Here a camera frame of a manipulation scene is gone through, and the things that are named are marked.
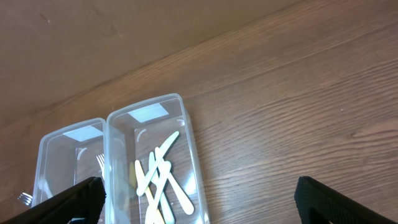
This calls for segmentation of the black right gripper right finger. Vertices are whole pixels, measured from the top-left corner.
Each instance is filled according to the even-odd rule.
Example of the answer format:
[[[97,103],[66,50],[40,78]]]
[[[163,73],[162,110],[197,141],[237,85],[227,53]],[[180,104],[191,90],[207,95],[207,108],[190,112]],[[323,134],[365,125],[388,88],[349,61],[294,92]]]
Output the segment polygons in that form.
[[[309,176],[298,179],[294,200],[305,224],[397,224]]]

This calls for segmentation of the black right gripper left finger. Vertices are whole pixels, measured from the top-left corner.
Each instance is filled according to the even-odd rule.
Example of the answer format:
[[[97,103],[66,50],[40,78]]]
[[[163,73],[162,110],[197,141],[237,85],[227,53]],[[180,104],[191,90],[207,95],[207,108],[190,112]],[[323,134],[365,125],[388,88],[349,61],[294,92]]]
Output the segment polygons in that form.
[[[2,224],[97,224],[105,201],[102,179],[89,177]]]

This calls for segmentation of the light blue plastic knife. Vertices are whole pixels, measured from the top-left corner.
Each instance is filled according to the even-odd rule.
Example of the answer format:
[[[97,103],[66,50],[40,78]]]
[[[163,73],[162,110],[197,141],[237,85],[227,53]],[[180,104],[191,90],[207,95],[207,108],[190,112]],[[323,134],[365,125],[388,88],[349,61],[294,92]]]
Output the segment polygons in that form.
[[[166,185],[168,175],[170,174],[171,166],[172,165],[169,161],[164,161],[160,166],[158,166],[160,169],[160,177],[158,179],[159,185],[157,186],[153,201],[149,203],[147,208],[145,224],[153,224],[155,222],[155,214],[158,209],[160,198]]]

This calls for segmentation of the pale grey-blue plastic knife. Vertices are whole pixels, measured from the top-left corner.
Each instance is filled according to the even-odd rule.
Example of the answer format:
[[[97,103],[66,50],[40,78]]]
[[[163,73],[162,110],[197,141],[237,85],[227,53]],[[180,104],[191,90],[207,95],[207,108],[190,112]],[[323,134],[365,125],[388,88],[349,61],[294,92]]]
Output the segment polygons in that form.
[[[163,157],[161,157],[161,150],[157,147],[155,148],[155,152],[151,152],[149,154],[149,166],[150,168],[154,167],[154,163],[157,160],[160,160],[160,164],[154,169],[154,174],[151,177],[151,182],[156,186],[155,193],[155,205],[160,205],[162,211],[162,220],[166,224],[174,224],[175,218],[172,213],[171,206],[167,197],[165,196],[165,186],[167,181],[169,180],[169,175],[171,171],[171,163],[165,162]]]

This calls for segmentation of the teal plastic knife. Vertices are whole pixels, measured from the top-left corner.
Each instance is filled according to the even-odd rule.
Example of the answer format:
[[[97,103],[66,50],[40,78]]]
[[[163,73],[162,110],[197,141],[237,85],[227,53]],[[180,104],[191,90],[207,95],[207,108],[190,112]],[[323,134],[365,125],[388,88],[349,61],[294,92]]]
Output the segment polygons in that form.
[[[161,165],[163,157],[165,156],[166,152],[169,150],[169,148],[175,142],[175,140],[178,138],[179,135],[180,133],[178,131],[174,132],[159,147],[160,157],[155,160],[154,165],[149,169],[147,174],[144,176],[142,182],[138,184],[138,188],[136,190],[138,196],[142,196],[144,194],[144,191],[149,186],[149,183],[154,175],[154,172],[157,170],[158,166]]]

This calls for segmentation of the white plastic knife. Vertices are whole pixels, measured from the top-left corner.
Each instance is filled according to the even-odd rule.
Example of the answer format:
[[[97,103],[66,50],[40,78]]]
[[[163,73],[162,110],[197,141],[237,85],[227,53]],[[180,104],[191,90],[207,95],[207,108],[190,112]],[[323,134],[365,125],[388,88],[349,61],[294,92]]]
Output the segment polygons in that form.
[[[154,162],[155,158],[158,159],[160,153],[160,149],[159,147],[155,148],[155,154],[150,154],[150,161]],[[158,179],[159,179],[159,175],[158,175],[158,171],[155,171],[155,174],[152,178],[152,182],[156,185],[156,187],[159,185],[158,184]],[[175,180],[175,178],[173,177],[173,175],[170,173],[168,175],[168,181],[170,182],[178,201],[180,202],[180,205],[183,209],[183,211],[187,214],[187,215],[191,215],[194,212],[194,206],[191,203],[190,199],[188,198],[188,196],[186,195],[186,193],[182,190],[181,186],[178,184],[178,182]],[[166,223],[172,223],[175,221],[174,220],[174,216],[171,210],[171,207],[169,205],[169,202],[167,201],[167,198],[165,196],[165,194],[162,192],[161,198],[160,198],[160,206],[163,212],[163,216],[164,219],[166,221]]]

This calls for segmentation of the white plastic fork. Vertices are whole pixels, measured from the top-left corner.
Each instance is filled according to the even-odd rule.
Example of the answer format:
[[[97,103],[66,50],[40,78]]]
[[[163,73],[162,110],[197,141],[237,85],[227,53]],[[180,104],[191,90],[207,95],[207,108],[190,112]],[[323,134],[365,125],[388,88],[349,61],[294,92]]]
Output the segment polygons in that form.
[[[97,159],[98,164],[99,164],[100,169],[101,169],[102,178],[105,179],[105,174],[104,174],[104,154],[97,155],[96,159]]]

